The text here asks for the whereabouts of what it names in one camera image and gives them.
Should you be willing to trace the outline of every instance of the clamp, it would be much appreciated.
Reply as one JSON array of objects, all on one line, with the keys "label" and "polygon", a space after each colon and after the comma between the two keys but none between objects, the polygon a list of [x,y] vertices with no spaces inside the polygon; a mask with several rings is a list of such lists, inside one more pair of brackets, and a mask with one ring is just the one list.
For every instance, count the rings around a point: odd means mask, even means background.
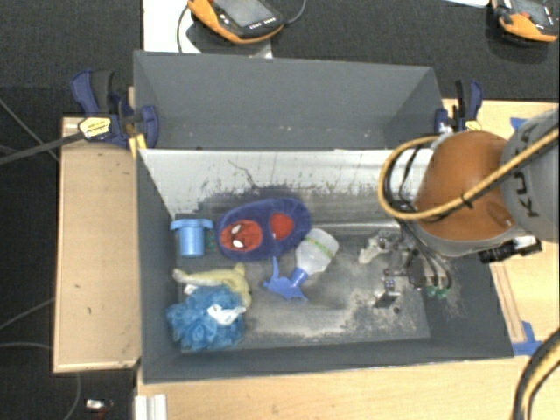
[{"label": "clamp", "polygon": [[86,117],[102,116],[110,120],[106,129],[90,130],[93,132],[90,136],[82,129],[86,139],[128,148],[129,139],[142,133],[148,148],[155,147],[159,134],[155,108],[142,106],[139,113],[135,113],[126,98],[113,91],[114,75],[115,72],[109,70],[94,72],[86,69],[78,72],[70,81],[73,98],[81,105]]}]

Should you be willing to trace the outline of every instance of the orange device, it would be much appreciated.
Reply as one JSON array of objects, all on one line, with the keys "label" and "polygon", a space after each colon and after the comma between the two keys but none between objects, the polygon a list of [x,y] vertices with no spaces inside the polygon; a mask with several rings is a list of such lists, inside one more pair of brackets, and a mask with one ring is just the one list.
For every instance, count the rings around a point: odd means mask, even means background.
[{"label": "orange device", "polygon": [[280,32],[284,16],[264,0],[189,0],[192,18],[233,44],[254,44]]},{"label": "orange device", "polygon": [[492,0],[504,38],[524,46],[545,45],[558,39],[558,15],[547,0]]}]

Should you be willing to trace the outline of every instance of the wooden panel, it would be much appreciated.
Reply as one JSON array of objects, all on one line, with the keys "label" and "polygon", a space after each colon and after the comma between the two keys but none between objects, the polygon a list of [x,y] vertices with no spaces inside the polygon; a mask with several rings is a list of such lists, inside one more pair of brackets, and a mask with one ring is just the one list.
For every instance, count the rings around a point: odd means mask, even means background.
[{"label": "wooden panel", "polygon": [[[65,119],[65,135],[75,131]],[[133,160],[105,143],[63,148],[53,369],[126,368],[140,356]]]}]

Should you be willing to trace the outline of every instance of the blue tape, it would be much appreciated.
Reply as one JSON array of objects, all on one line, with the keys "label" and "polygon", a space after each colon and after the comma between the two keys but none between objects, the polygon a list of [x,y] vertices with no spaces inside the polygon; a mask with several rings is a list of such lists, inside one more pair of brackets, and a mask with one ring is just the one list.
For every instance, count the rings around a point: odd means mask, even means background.
[{"label": "blue tape", "polygon": [[515,356],[532,356],[536,349],[541,346],[542,342],[535,339],[535,334],[533,333],[533,327],[529,322],[521,321],[523,325],[523,330],[525,331],[525,337],[527,340],[525,342],[519,342],[512,344]]}]

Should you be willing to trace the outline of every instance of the black wire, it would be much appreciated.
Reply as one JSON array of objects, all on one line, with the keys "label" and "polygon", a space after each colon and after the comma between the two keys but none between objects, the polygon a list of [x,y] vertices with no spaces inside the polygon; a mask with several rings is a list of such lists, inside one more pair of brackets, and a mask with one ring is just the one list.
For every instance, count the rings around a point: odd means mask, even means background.
[{"label": "black wire", "polygon": [[401,198],[401,200],[407,201],[404,196],[403,196],[403,189],[404,189],[404,184],[406,183],[406,179],[409,177],[410,174],[410,170],[412,169],[412,164],[414,163],[414,160],[416,159],[418,152],[421,150],[421,146],[418,145],[413,151],[412,154],[410,154],[409,160],[407,160],[407,163],[404,167],[404,174],[402,175],[402,180],[401,180],[401,184],[399,185],[399,198]]}]

